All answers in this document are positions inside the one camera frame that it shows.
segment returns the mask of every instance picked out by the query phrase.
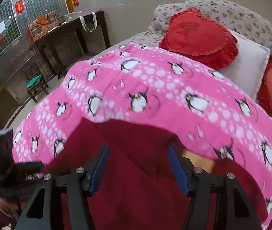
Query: wooden table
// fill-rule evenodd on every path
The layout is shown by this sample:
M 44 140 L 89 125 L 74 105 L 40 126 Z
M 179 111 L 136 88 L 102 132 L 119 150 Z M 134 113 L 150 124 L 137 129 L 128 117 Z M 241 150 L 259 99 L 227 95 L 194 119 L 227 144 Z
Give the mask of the wooden table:
M 109 41 L 109 37 L 108 37 L 108 31 L 107 31 L 106 21 L 105 21 L 105 17 L 104 17 L 104 11 L 98 11 L 95 13 L 95 15 L 97 18 L 98 26 L 100 25 L 102 27 L 105 46 L 106 46 L 106 48 L 109 48 L 109 47 L 111 47 L 111 45 L 110 45 L 110 41 Z M 84 19 L 85 19 L 86 24 L 87 23 L 93 24 L 93 17 L 91 14 L 84 16 Z M 50 49 L 61 72 L 63 73 L 63 75 L 66 75 L 66 68 L 64 67 L 64 65 L 62 64 L 62 62 L 60 60 L 60 57 L 59 57 L 58 52 L 56 50 L 56 46 L 58 46 L 59 44 L 62 43 L 63 38 L 66 33 L 75 31 L 77 39 L 78 39 L 84 53 L 88 53 L 86 41 L 82 36 L 82 28 L 83 28 L 82 23 L 81 23 L 80 19 L 78 18 L 78 19 L 75 19 L 73 21 L 65 23 L 62 26 L 54 29 L 53 31 L 44 35 L 43 37 L 41 37 L 40 39 L 38 39 L 35 42 L 41 52 L 42 58 L 45 60 L 50 71 L 54 75 L 56 75 L 55 70 L 53 69 L 49 59 L 47 58 L 47 56 L 44 52 L 44 48 L 48 47 Z

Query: bag handle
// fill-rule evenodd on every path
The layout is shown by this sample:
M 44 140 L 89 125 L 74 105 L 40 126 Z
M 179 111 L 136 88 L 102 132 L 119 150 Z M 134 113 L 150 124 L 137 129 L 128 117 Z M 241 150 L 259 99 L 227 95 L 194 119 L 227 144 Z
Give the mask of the bag handle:
M 83 28 L 84 28 L 84 30 L 85 30 L 86 32 L 88 32 L 88 33 L 90 33 L 90 32 L 92 32 L 93 30 L 95 30 L 95 29 L 97 28 L 97 25 L 98 25 L 98 23 L 97 23 L 97 17 L 96 17 L 96 15 L 95 15 L 95 13 L 92 12 L 91 14 L 92 14 L 92 17 L 93 17 L 93 25 L 94 25 L 93 29 L 89 29 L 89 28 L 86 26 L 86 22 L 85 22 L 84 17 L 82 17 L 82 16 L 79 17 L 79 18 L 80 18 L 80 21 L 81 21 L 81 23 L 82 23 L 82 26 L 83 26 Z

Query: pink blanket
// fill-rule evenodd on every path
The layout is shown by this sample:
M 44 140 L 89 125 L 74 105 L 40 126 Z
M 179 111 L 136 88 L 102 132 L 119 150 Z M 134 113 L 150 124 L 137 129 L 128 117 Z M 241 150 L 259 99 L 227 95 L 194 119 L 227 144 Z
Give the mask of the pink blanket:
M 272 119 L 209 67 L 158 47 L 122 46 L 75 64 L 15 130 L 15 161 L 49 163 L 80 118 L 149 124 L 211 159 L 229 158 L 255 179 L 272 217 Z M 141 144 L 141 136 L 131 141 Z

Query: cardboard box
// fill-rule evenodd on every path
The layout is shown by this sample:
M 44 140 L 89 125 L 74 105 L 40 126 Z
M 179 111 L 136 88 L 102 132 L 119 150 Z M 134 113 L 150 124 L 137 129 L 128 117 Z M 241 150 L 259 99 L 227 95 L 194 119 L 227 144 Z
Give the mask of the cardboard box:
M 58 26 L 56 13 L 52 11 L 29 23 L 28 29 L 32 39 L 36 41 L 56 26 Z

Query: metal screw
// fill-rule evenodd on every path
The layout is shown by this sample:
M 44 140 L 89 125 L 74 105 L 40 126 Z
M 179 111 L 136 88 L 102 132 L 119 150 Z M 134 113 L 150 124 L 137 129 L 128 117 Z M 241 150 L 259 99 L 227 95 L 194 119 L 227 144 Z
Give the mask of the metal screw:
M 52 176 L 50 174 L 46 174 L 45 176 L 43 176 L 43 179 L 46 181 L 48 181 L 51 178 L 52 178 Z
M 85 171 L 85 169 L 84 169 L 83 167 L 77 168 L 77 169 L 75 170 L 75 172 L 76 172 L 77 174 L 81 174 L 81 173 L 83 173 L 84 171 Z
M 227 174 L 227 177 L 228 177 L 229 179 L 234 179 L 234 178 L 235 178 L 235 175 L 234 175 L 233 173 L 228 173 L 228 174 Z
M 202 173 L 203 169 L 200 168 L 200 167 L 195 167 L 195 168 L 194 168 L 194 171 L 195 171 L 195 173 L 200 174 L 200 173 Z

